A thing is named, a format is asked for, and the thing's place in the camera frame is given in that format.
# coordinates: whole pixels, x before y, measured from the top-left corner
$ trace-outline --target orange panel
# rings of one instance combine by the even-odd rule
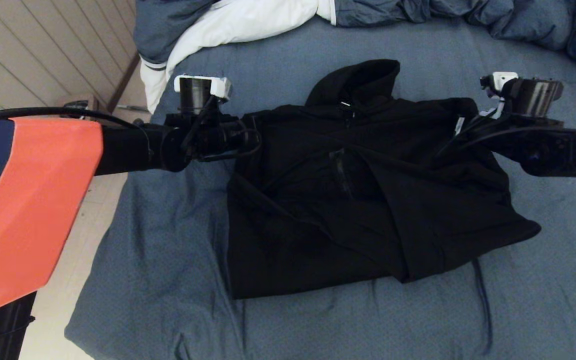
[[[103,153],[99,123],[11,120],[0,177],[0,306],[46,285]]]

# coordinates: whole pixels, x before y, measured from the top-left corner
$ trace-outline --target black hoodie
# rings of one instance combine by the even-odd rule
[[[391,96],[400,63],[334,71],[305,106],[248,114],[263,146],[228,184],[228,273],[236,299],[450,271],[534,237],[508,176],[483,146],[435,159],[471,98]]]

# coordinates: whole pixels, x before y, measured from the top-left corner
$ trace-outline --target blue bed sheet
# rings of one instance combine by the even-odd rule
[[[515,71],[564,82],[550,115],[576,128],[576,62],[493,39],[483,27],[334,28],[321,19],[262,41],[204,49],[175,75],[227,76],[242,115],[304,104],[318,79],[370,59],[401,63],[393,95],[492,102],[479,77]],[[168,84],[152,120],[177,111]],[[576,178],[537,178],[504,158],[517,212],[543,227],[480,258],[491,307],[487,341],[473,267],[400,284],[394,278],[288,296],[231,300],[225,267],[231,162],[181,173],[131,173],[94,257],[66,337],[110,359],[576,359]]]

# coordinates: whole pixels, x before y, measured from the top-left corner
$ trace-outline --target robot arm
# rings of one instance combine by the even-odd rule
[[[521,164],[533,176],[576,176],[576,129],[547,118],[563,93],[555,80],[523,79],[514,72],[494,72],[480,79],[497,109],[483,112],[463,126],[439,156],[481,144]]]
[[[94,175],[178,172],[192,160],[242,157],[260,147],[256,129],[220,112],[224,80],[183,77],[178,84],[180,112],[163,125],[63,107],[0,111],[0,307],[48,282]],[[101,123],[29,118],[62,114]]]

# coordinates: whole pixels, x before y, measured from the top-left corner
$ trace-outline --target blue comforter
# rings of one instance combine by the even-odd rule
[[[576,60],[576,0],[330,1],[334,1],[339,27],[463,18],[471,25],[486,27],[494,39],[534,43],[565,51]],[[215,0],[137,0],[134,39],[139,54],[154,64],[166,62],[179,36],[212,3]]]

